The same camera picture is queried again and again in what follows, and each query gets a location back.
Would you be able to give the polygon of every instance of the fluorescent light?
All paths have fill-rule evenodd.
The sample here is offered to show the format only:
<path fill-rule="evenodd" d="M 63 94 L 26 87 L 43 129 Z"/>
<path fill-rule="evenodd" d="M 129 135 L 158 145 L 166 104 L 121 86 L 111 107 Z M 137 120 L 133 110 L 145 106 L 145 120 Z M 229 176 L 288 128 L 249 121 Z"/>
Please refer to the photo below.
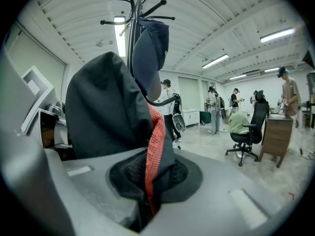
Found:
<path fill-rule="evenodd" d="M 126 18 L 119 16 L 114 18 L 114 22 L 123 22 Z M 125 25 L 118 25 L 115 26 L 115 35 L 116 35 L 116 42 L 117 42 L 117 48 L 118 53 L 120 57 L 126 57 L 126 43 L 125 43 L 125 33 L 120 37 L 119 33 L 123 31 L 125 28 Z"/>
<path fill-rule="evenodd" d="M 265 70 L 265 73 L 269 73 L 269 72 L 273 72 L 273 71 L 278 71 L 278 70 L 279 70 L 279 67 L 277 67 L 277 68 L 272 68 L 272 69 Z"/>
<path fill-rule="evenodd" d="M 261 41 L 261 43 L 264 43 L 264 42 L 267 42 L 269 40 L 272 40 L 272 39 L 275 39 L 275 38 L 278 38 L 278 37 L 282 37 L 282 36 L 286 36 L 286 35 L 289 35 L 289 34 L 292 34 L 292 33 L 294 33 L 294 29 L 293 28 L 284 29 L 284 30 L 275 32 L 273 34 L 261 37 L 260 41 Z"/>
<path fill-rule="evenodd" d="M 229 78 L 229 80 L 236 80 L 236 79 L 243 78 L 243 77 L 246 77 L 246 74 L 243 74 L 243 75 L 240 75 L 240 76 L 236 76 L 236 77 Z"/>
<path fill-rule="evenodd" d="M 217 58 L 217 59 L 215 59 L 215 60 L 209 62 L 208 64 L 205 64 L 204 66 L 202 66 L 202 68 L 203 68 L 203 69 L 206 69 L 206 68 L 208 68 L 209 66 L 212 66 L 212 65 L 214 65 L 214 64 L 216 64 L 216 63 L 218 63 L 218 62 L 220 62 L 220 61 L 222 61 L 222 60 L 224 60 L 224 59 L 227 59 L 227 58 L 228 58 L 228 54 L 224 54 L 223 56 L 221 56 L 221 57 L 219 57 L 219 58 Z"/>

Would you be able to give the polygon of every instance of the person in beige shirt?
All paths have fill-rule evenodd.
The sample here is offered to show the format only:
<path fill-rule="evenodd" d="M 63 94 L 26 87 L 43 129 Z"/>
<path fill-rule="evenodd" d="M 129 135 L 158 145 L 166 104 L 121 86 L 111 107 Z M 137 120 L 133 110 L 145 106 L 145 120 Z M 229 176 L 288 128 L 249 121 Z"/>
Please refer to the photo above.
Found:
<path fill-rule="evenodd" d="M 282 85 L 281 100 L 284 103 L 284 115 L 296 119 L 298 114 L 299 89 L 297 83 L 288 75 L 288 70 L 285 67 L 279 69 L 278 78 L 282 78 L 284 83 Z"/>

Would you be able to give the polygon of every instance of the desk drawer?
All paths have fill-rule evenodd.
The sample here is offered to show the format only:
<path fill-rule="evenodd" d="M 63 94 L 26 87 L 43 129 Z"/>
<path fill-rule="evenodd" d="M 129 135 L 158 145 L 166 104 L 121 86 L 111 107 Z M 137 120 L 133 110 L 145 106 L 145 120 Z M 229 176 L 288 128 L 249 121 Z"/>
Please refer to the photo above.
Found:
<path fill-rule="evenodd" d="M 291 121 L 268 121 L 266 126 L 266 138 L 277 141 L 290 139 L 293 122 Z"/>

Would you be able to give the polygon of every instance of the black office chair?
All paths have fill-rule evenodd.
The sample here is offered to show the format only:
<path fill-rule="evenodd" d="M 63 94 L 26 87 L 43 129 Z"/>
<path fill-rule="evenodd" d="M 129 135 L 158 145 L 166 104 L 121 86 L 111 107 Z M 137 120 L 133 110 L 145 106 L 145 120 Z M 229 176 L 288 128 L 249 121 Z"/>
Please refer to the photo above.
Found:
<path fill-rule="evenodd" d="M 249 125 L 243 125 L 244 127 L 248 127 L 250 129 L 249 133 L 247 134 L 231 133 L 232 140 L 237 142 L 237 144 L 233 146 L 234 149 L 228 149 L 225 153 L 225 155 L 228 155 L 228 153 L 232 151 L 241 151 L 242 157 L 240 163 L 238 164 L 238 166 L 240 167 L 242 166 L 242 161 L 245 152 L 253 156 L 255 158 L 254 159 L 255 162 L 257 162 L 258 160 L 258 156 L 252 152 L 252 144 L 258 144 L 262 140 L 261 128 L 266 118 L 266 115 L 269 112 L 269 103 L 268 101 L 266 101 L 263 95 L 263 90 L 259 91 L 256 94 L 256 100 L 257 101 L 254 106 L 254 114 L 251 123 Z"/>

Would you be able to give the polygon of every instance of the red strap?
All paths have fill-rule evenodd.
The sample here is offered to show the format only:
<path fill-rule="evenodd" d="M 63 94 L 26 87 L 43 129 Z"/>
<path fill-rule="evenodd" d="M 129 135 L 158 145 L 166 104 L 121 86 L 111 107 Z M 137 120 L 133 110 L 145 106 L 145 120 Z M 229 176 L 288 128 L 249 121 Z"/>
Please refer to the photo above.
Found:
<path fill-rule="evenodd" d="M 153 133 L 148 145 L 145 186 L 150 209 L 152 215 L 155 216 L 157 210 L 153 199 L 153 181 L 157 176 L 159 164 L 162 159 L 165 139 L 165 123 L 162 115 L 154 110 L 149 104 L 148 106 L 153 123 Z"/>

